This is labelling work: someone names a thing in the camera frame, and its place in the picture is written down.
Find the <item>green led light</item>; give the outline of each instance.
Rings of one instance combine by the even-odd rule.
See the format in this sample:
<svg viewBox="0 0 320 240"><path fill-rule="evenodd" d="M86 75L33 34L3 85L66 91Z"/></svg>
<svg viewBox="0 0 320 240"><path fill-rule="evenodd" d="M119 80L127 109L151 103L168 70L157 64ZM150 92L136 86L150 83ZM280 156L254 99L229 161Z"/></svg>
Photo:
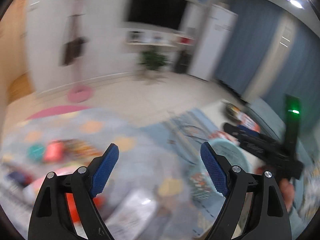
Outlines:
<svg viewBox="0 0 320 240"><path fill-rule="evenodd" d="M298 110L288 110L288 112L293 112L295 114L299 114L300 113Z"/></svg>

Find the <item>television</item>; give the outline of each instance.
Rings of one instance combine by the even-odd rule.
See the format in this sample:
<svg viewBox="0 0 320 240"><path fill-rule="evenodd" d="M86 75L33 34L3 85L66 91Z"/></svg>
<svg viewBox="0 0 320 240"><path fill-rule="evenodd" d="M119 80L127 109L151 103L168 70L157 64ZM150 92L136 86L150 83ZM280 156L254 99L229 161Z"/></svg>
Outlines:
<svg viewBox="0 0 320 240"><path fill-rule="evenodd" d="M131 0L127 21L178 30L186 6L186 0Z"/></svg>

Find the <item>potted plant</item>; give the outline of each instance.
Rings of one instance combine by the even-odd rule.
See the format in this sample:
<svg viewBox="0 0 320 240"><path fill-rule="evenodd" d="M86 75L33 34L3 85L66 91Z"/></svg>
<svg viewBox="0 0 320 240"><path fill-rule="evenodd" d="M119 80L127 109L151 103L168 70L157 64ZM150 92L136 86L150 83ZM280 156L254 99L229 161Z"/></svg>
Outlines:
<svg viewBox="0 0 320 240"><path fill-rule="evenodd" d="M145 66L145 74L150 78L155 78L156 73L162 66L167 65L169 59L156 51L156 46L151 46L140 54L140 65Z"/></svg>

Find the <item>blue curtain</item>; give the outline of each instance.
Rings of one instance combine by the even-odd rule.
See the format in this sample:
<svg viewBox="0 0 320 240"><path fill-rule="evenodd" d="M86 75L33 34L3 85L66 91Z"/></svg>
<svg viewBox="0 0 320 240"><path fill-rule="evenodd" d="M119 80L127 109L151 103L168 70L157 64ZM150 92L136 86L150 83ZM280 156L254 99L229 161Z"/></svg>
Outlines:
<svg viewBox="0 0 320 240"><path fill-rule="evenodd" d="M263 99L284 120L284 94L300 98L301 131L320 117L320 38L302 22L283 69Z"/></svg>
<svg viewBox="0 0 320 240"><path fill-rule="evenodd" d="M229 4L238 19L215 78L242 95L268 51L283 9L267 0Z"/></svg>

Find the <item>silver screw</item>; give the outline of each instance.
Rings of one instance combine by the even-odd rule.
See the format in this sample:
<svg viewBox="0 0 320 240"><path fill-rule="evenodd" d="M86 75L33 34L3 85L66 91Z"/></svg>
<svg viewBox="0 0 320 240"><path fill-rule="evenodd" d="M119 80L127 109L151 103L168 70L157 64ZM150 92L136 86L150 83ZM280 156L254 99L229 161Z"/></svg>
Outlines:
<svg viewBox="0 0 320 240"><path fill-rule="evenodd" d="M79 169L78 169L78 172L79 173L85 173L87 171L87 168L86 167L80 167Z"/></svg>
<svg viewBox="0 0 320 240"><path fill-rule="evenodd" d="M52 172L52 171L47 174L48 179L53 178L53 176L54 176L54 172Z"/></svg>
<svg viewBox="0 0 320 240"><path fill-rule="evenodd" d="M271 173L270 171L266 171L266 172L264 173L264 175L265 175L266 177L268 177L268 178L271 178L271 177L272 177L272 173Z"/></svg>
<svg viewBox="0 0 320 240"><path fill-rule="evenodd" d="M234 172L240 172L240 171L241 171L241 168L240 168L239 166L233 166L233 167L232 167L232 170L233 170Z"/></svg>

